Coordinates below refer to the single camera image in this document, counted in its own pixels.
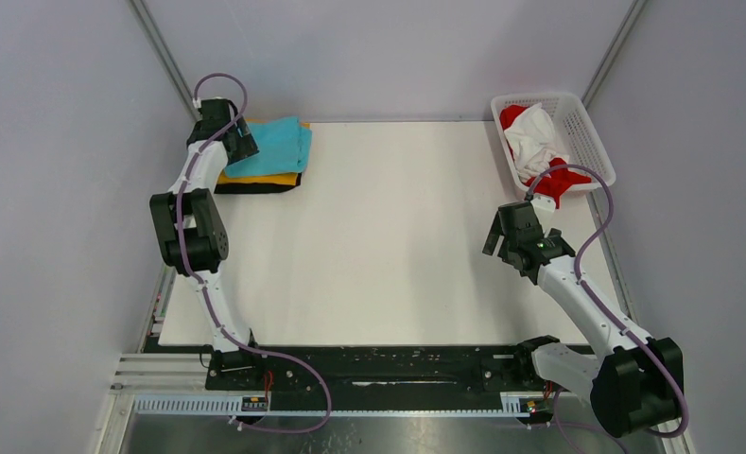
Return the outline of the teal t shirt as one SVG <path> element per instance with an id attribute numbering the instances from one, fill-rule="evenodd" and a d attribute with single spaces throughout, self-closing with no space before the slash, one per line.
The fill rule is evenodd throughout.
<path id="1" fill-rule="evenodd" d="M 224 169 L 227 177 L 262 177 L 306 170 L 313 137 L 309 124 L 301 123 L 297 116 L 288 116 L 269 122 L 249 122 L 248 126 L 258 152 L 228 165 Z"/>

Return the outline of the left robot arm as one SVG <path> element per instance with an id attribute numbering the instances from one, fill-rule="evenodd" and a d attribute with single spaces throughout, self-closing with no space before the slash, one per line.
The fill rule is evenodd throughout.
<path id="1" fill-rule="evenodd" d="M 252 329 L 229 303 L 222 281 L 230 246 L 214 192 L 223 169 L 256 147 L 231 100 L 211 98 L 195 105 L 200 118 L 187 139 L 181 173 L 166 192 L 150 198 L 149 210 L 163 261 L 191 286 L 206 315 L 210 377 L 229 375 L 251 389 L 264 379 L 266 366 L 253 352 Z"/>

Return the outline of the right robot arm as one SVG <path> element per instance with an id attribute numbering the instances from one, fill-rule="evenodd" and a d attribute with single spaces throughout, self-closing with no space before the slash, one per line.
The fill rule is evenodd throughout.
<path id="1" fill-rule="evenodd" d="M 482 251 L 553 299 L 593 351 L 579 354 L 551 337 L 531 340 L 513 365 L 519 385 L 561 386 L 589 403 L 602 428 L 616 438 L 674 420 L 687 423 L 680 347 L 609 308 L 561 231 L 543 228 L 534 201 L 498 207 Z"/>

